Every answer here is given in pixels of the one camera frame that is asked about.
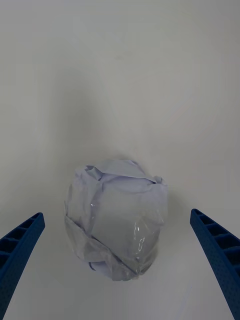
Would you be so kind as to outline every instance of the plastic wrap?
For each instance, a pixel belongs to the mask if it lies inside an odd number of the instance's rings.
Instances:
[[[77,169],[65,201],[72,249],[114,281],[145,273],[167,213],[167,185],[131,160]]]

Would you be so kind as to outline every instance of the crumpled white paper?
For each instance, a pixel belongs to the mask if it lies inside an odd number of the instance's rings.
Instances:
[[[77,169],[65,201],[73,251],[112,280],[145,273],[168,214],[168,188],[131,160]]]

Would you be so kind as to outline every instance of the white surface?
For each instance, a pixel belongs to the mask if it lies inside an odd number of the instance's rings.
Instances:
[[[237,0],[1,1],[0,236],[46,221],[5,320],[233,318],[189,217],[240,237],[239,13]],[[63,224],[74,168],[112,156],[170,187],[158,259],[127,283],[82,264]]]

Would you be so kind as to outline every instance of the white backdrop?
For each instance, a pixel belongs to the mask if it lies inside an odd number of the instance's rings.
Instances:
[[[43,212],[5,320],[233,319],[189,224],[240,237],[240,2],[2,0],[0,237]],[[67,245],[74,169],[138,161],[169,185],[159,256],[111,282]]]

